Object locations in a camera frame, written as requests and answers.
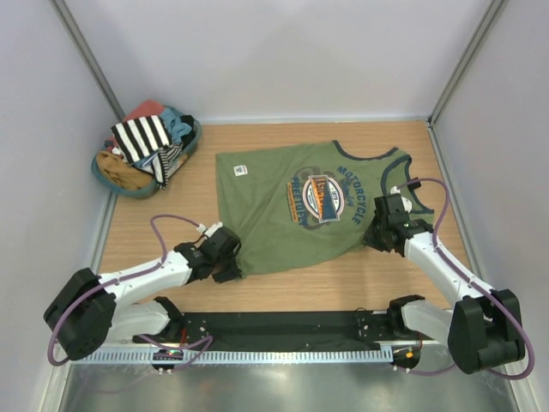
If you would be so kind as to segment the green motorcycle tank top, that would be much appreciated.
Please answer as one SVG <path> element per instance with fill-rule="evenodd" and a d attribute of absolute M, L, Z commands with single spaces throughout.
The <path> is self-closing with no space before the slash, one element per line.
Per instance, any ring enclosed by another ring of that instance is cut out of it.
<path fill-rule="evenodd" d="M 396 186 L 411 218 L 432 223 L 433 210 L 404 187 L 412 161 L 400 148 L 358 157 L 336 140 L 218 154 L 219 216 L 241 239 L 243 276 L 300 269 L 361 247 L 375 198 Z"/>

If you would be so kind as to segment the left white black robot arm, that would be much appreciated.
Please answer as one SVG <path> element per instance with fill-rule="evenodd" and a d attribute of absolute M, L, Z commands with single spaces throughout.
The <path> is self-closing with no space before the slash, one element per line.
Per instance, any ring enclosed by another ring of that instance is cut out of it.
<path fill-rule="evenodd" d="M 213 277 L 239 279 L 237 234 L 218 222 L 199 226 L 197 243 L 164 248 L 159 258 L 126 270 L 95 274 L 78 270 L 44 313 L 52 343 L 68 360 L 79 361 L 106 342 L 126 339 L 175 343 L 184 334 L 184 315 L 159 291 Z"/>

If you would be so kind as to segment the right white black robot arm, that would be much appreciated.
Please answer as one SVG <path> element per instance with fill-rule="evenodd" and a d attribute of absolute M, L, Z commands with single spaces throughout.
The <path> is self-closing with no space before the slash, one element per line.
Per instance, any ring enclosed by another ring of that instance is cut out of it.
<path fill-rule="evenodd" d="M 468 270 L 423 219 L 414 219 L 400 193 L 374 200 L 374 217 L 363 242 L 395 252 L 421 269 L 451 304 L 443 310 L 419 295 L 390 301 L 388 333 L 405 340 L 414 332 L 442 343 L 454 364 L 472 374 L 524 359 L 527 339 L 518 298 L 496 290 Z"/>

